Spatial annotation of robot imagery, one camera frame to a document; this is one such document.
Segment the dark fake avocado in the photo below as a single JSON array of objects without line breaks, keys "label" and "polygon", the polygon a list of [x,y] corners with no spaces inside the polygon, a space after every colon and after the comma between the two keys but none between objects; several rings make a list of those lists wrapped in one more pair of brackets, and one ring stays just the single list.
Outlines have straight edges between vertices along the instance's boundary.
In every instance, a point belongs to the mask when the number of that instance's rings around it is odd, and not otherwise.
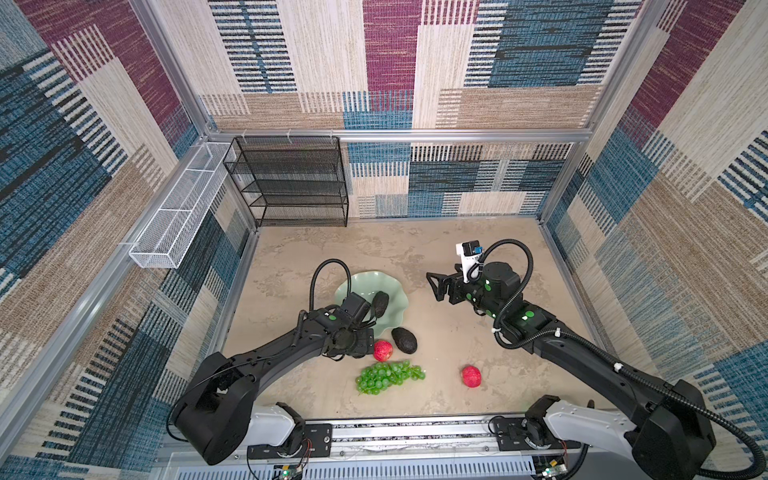
[{"label": "dark fake avocado", "polygon": [[382,318],[389,305],[389,295],[385,291],[378,291],[371,302],[371,316],[374,319]]},{"label": "dark fake avocado", "polygon": [[405,354],[414,354],[418,350],[418,341],[415,335],[403,327],[392,330],[392,339],[396,347]]}]

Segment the red fake apple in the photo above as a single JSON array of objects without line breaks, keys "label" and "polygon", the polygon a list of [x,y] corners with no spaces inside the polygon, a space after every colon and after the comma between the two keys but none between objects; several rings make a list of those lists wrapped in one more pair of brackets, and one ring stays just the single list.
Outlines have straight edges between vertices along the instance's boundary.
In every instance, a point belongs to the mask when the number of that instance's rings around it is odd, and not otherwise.
[{"label": "red fake apple", "polygon": [[388,362],[394,352],[393,345],[386,340],[377,340],[374,342],[374,358],[377,362]]},{"label": "red fake apple", "polygon": [[481,371],[473,366],[467,365],[461,371],[462,381],[468,388],[478,388],[482,384]]}]

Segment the green fake grape bunch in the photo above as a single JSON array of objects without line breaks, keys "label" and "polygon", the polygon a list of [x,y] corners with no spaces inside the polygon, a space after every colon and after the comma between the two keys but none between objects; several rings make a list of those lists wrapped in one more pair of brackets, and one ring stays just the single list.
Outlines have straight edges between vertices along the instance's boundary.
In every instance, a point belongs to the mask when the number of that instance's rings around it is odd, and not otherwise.
[{"label": "green fake grape bunch", "polygon": [[409,361],[381,362],[364,368],[355,380],[356,389],[365,395],[378,395],[407,380],[424,380],[425,371]]}]

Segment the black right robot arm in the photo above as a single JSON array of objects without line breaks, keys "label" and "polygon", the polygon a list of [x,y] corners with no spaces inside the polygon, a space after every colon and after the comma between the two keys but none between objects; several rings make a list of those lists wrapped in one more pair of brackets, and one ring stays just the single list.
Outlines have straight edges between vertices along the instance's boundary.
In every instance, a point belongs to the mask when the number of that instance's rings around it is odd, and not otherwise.
[{"label": "black right robot arm", "polygon": [[[491,319],[491,332],[500,347],[523,349],[563,368],[624,416],[612,423],[604,412],[544,396],[529,410],[533,421],[557,439],[631,459],[652,479],[755,479],[765,473],[766,455],[757,441],[707,409],[696,387],[684,380],[670,384],[624,363],[525,300],[523,291],[534,272],[533,254],[522,241],[511,242],[526,257],[526,270],[518,274],[508,263],[489,259],[505,243],[499,240],[488,248],[476,240],[458,244],[460,261],[454,273],[426,275],[436,300],[469,303],[476,315]],[[705,468],[717,444],[715,426],[743,443],[752,457],[749,466],[735,471]]]}]

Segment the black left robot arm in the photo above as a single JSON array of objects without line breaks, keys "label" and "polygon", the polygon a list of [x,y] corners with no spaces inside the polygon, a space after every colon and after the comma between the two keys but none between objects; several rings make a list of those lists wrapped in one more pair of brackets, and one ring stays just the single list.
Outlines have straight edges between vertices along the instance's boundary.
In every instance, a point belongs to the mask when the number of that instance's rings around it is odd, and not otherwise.
[{"label": "black left robot arm", "polygon": [[165,422],[168,436],[191,445],[209,465],[241,447],[271,448],[287,458],[307,454],[305,420],[285,402],[259,407],[257,398],[310,359],[340,361],[372,354],[373,327],[388,305],[385,292],[366,300],[348,290],[338,304],[319,308],[310,301],[295,327],[260,347],[232,357],[209,355],[171,407]]}]

